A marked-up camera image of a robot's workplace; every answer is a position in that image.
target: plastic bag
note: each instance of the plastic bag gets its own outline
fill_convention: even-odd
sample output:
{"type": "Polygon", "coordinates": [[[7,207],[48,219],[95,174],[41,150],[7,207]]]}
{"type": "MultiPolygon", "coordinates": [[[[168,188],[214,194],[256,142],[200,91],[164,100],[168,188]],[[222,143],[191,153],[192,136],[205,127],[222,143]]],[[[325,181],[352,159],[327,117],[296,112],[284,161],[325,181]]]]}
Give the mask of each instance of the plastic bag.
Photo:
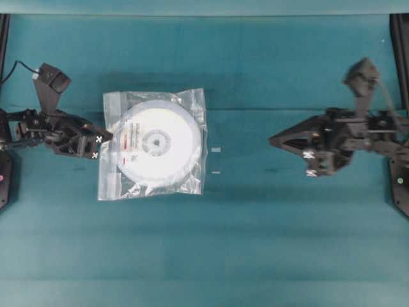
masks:
{"type": "Polygon", "coordinates": [[[207,125],[203,89],[104,94],[112,141],[100,149],[98,200],[202,194],[207,125]]]}

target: cable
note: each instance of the cable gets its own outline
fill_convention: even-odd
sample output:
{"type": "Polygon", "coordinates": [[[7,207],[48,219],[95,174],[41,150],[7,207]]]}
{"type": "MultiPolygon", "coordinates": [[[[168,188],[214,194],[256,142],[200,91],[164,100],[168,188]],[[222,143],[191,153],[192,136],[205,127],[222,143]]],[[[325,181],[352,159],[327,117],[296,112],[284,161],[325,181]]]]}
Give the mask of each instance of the cable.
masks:
{"type": "Polygon", "coordinates": [[[14,73],[14,70],[15,70],[15,68],[17,67],[17,64],[21,64],[25,69],[27,69],[27,70],[29,70],[30,72],[33,72],[33,73],[35,73],[35,74],[38,74],[38,72],[36,71],[36,70],[34,70],[34,69],[32,69],[32,68],[29,68],[26,64],[24,64],[23,62],[21,62],[21,61],[15,61],[14,62],[14,64],[13,64],[13,67],[12,67],[12,69],[10,70],[10,72],[7,74],[7,76],[0,82],[0,86],[1,85],[3,85],[7,80],[8,80],[8,78],[10,78],[11,76],[12,76],[12,74],[14,73]]]}

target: spool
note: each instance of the spool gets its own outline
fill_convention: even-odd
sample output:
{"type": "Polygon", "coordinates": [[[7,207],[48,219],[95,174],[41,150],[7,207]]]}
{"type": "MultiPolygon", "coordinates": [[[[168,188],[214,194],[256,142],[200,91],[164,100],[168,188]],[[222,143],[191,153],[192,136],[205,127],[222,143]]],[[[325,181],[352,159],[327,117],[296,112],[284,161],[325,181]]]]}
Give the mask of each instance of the spool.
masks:
{"type": "Polygon", "coordinates": [[[166,100],[150,100],[129,109],[112,140],[120,171],[131,181],[154,188],[181,182],[202,151],[194,117],[166,100]]]}

